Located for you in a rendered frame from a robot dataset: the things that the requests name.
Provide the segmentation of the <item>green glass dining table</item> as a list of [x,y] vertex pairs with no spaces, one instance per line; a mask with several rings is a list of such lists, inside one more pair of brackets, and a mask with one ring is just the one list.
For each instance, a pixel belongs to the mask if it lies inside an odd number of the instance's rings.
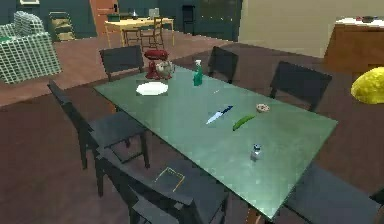
[[[163,95],[142,96],[142,74],[96,86],[96,91],[268,218],[273,218],[336,126],[334,120],[226,82],[193,83],[179,67]],[[258,112],[257,104],[270,107]],[[233,108],[210,124],[207,120]],[[242,117],[255,115],[236,131]],[[257,160],[250,158],[261,146]]]

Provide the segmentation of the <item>green spray bottle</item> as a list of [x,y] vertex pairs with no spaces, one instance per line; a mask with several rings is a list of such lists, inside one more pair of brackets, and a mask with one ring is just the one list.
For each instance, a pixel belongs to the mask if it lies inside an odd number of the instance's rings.
[[202,84],[202,76],[203,76],[201,61],[196,60],[195,65],[196,65],[196,71],[194,73],[193,82],[195,86],[199,86]]

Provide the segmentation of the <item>white round plate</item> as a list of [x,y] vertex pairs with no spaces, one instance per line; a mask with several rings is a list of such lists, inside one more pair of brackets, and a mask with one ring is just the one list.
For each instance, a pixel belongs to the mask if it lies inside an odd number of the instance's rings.
[[142,96],[156,96],[165,93],[168,85],[162,82],[147,82],[140,84],[136,88],[136,92]]

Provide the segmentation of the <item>green cucumber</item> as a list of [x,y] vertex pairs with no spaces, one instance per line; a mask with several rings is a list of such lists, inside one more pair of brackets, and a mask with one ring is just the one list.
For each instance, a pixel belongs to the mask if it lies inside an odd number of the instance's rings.
[[236,131],[238,128],[240,128],[243,124],[248,122],[249,120],[253,119],[255,115],[247,115],[239,119],[232,127],[233,131]]

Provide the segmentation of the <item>black dining chair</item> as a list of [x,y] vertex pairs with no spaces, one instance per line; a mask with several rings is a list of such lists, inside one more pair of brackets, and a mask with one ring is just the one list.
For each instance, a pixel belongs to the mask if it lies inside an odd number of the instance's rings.
[[238,64],[238,55],[223,48],[214,46],[208,61],[208,75],[215,72],[221,73],[227,78],[227,82],[233,82]]
[[144,157],[145,167],[150,167],[148,151],[146,149],[147,144],[145,142],[146,128],[134,118],[125,112],[115,112],[96,120],[87,121],[55,81],[49,80],[47,87],[77,131],[83,169],[87,168],[86,152],[91,148],[91,132],[95,132],[95,140],[102,143],[105,147],[113,146],[122,141],[126,143],[126,146],[129,146],[129,139],[139,135],[142,147],[141,151],[123,159],[122,162],[128,162],[142,155]]
[[270,84],[269,96],[275,98],[278,91],[285,92],[308,103],[308,110],[314,112],[331,81],[331,75],[280,61]]
[[102,49],[99,51],[108,81],[112,81],[112,74],[129,69],[144,71],[144,61],[139,45]]
[[384,224],[384,188],[368,195],[315,163],[285,206],[308,224]]
[[130,224],[224,224],[229,193],[215,178],[177,159],[153,180],[122,164],[110,149],[97,162],[129,209]]

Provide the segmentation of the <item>red stand mixer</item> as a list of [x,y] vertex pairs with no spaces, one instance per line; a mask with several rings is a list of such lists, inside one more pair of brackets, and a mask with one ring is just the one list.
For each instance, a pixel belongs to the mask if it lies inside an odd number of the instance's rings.
[[150,60],[147,79],[171,79],[171,74],[175,72],[175,65],[168,60],[166,50],[147,50],[144,56]]

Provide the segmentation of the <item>silver salt shaker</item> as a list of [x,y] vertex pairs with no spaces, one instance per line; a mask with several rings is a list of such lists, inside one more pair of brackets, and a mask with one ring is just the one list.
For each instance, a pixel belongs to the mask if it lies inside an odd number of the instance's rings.
[[261,146],[259,144],[254,144],[253,149],[251,150],[250,158],[252,160],[257,160],[261,155]]

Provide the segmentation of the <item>brown wooden chair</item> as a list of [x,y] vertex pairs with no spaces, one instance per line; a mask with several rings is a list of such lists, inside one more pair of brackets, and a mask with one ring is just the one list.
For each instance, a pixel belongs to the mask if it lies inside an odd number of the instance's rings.
[[125,44],[128,45],[130,41],[136,40],[140,43],[141,49],[154,48],[164,46],[162,35],[163,18],[155,17],[153,28],[151,30],[143,30],[142,28],[130,28],[123,30],[123,37]]

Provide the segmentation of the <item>black tall chair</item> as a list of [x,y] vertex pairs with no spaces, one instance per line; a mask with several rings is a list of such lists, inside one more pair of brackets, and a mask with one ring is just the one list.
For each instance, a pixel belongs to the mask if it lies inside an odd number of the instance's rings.
[[192,27],[192,34],[195,34],[194,9],[194,5],[182,6],[183,31],[186,31],[186,26],[190,25]]

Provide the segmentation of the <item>yellow wooden table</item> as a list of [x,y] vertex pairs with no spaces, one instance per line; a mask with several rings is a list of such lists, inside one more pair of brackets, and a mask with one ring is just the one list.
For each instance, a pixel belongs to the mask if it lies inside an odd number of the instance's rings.
[[[151,30],[153,28],[154,18],[131,18],[120,20],[119,22],[109,22],[105,21],[104,26],[106,30],[106,35],[108,36],[112,31],[118,31],[120,33],[121,46],[128,46],[125,44],[123,37],[123,30],[130,28],[142,28],[143,30]],[[170,24],[173,25],[174,20],[171,18],[163,18],[163,25]]]

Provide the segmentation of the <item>orange room door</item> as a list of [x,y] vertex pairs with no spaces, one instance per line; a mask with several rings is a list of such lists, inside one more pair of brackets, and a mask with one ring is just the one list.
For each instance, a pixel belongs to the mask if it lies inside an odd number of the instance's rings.
[[89,0],[98,36],[105,33],[104,22],[107,15],[118,11],[118,0]]

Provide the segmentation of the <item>dark shelf with cushions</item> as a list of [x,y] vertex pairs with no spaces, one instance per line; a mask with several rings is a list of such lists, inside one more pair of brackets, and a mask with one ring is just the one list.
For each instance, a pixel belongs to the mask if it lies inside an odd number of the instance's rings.
[[49,13],[52,30],[59,42],[75,40],[75,32],[69,14],[65,11]]

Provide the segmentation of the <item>brown wooden counter cabinet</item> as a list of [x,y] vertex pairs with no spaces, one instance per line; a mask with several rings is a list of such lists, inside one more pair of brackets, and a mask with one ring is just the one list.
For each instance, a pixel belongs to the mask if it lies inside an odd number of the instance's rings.
[[384,67],[384,19],[337,20],[323,65],[328,71],[353,75]]

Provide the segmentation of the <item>blue handled kitchen knife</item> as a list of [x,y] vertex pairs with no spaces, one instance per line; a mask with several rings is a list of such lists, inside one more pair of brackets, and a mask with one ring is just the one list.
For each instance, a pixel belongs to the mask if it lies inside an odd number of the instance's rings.
[[223,111],[218,111],[216,112],[212,117],[210,117],[206,124],[210,124],[212,123],[213,121],[215,121],[216,119],[218,119],[219,117],[221,117],[223,114],[225,114],[226,112],[228,112],[229,110],[231,110],[233,108],[232,105],[228,106],[226,109],[224,109]]

